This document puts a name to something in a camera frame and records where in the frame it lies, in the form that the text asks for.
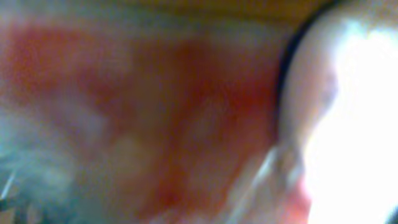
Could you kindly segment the Kleenex tissue multipack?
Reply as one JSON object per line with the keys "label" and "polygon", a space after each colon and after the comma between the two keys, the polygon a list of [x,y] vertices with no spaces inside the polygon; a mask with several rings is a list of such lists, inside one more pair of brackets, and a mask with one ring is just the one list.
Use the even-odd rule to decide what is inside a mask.
{"label": "Kleenex tissue multipack", "polygon": [[1,222],[396,223],[397,2],[2,1]]}

